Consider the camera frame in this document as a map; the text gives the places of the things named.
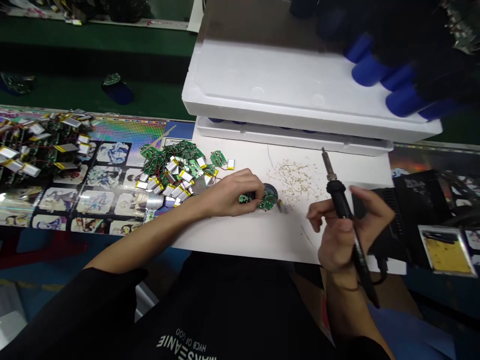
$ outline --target black cable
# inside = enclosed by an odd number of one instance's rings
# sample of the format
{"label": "black cable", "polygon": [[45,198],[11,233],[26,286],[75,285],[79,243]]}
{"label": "black cable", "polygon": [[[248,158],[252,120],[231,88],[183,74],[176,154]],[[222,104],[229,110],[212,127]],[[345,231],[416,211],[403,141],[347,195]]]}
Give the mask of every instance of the black cable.
{"label": "black cable", "polygon": [[388,275],[389,266],[387,265],[387,259],[384,257],[375,256],[376,264],[380,269],[380,280],[374,281],[373,285],[382,284]]}

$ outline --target green floor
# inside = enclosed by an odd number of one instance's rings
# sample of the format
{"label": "green floor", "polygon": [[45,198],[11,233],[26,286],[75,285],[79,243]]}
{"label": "green floor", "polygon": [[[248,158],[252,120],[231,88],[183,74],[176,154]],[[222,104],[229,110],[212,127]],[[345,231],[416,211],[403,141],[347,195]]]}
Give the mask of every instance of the green floor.
{"label": "green floor", "polygon": [[[171,20],[189,16],[191,0],[165,3],[150,2],[158,14]],[[153,54],[159,57],[190,58],[196,36],[186,31],[155,28],[86,24],[72,26],[58,20],[8,17],[0,21],[2,43],[67,47],[86,50],[117,51],[130,54]],[[57,59],[66,62],[68,59]],[[14,97],[0,92],[0,104],[44,108],[82,108],[93,112],[194,120],[185,110],[180,83],[129,81],[135,100],[129,105],[116,105],[100,89],[101,79],[40,75],[35,91]],[[480,111],[470,111],[443,119],[443,133],[432,141],[480,145]]]}

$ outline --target holographic sticker sheet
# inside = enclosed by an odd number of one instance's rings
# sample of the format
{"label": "holographic sticker sheet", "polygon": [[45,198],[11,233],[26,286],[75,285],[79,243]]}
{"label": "holographic sticker sheet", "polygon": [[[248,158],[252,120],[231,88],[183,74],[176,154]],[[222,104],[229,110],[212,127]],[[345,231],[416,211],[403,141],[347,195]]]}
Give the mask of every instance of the holographic sticker sheet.
{"label": "holographic sticker sheet", "polygon": [[[0,117],[14,121],[51,112],[62,111],[0,106]],[[0,225],[125,235],[151,218],[150,194],[135,188],[144,164],[140,148],[159,139],[168,120],[91,115],[91,151],[79,155],[79,169],[0,193]]]}

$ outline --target left hand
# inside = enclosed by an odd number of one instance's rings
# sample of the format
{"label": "left hand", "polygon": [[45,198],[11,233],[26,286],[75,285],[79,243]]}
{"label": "left hand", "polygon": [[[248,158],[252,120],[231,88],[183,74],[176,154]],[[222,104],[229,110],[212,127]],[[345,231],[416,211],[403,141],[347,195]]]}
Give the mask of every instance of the left hand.
{"label": "left hand", "polygon": [[[240,195],[249,192],[255,192],[255,199],[249,203],[240,204]],[[254,212],[264,192],[265,186],[258,176],[246,168],[225,176],[194,199],[207,218],[238,216]]]}

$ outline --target forearm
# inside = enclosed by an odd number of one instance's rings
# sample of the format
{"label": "forearm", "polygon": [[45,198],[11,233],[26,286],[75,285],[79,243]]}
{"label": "forearm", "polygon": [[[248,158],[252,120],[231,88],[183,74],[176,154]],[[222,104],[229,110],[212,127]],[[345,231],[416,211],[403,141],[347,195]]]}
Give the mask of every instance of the forearm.
{"label": "forearm", "polygon": [[170,246],[183,229],[204,217],[197,199],[192,197],[113,243],[85,268],[96,268],[112,274],[123,274],[139,268]]}
{"label": "forearm", "polygon": [[367,337],[394,355],[377,329],[355,276],[326,273],[326,303],[328,321],[337,348],[353,338]]}

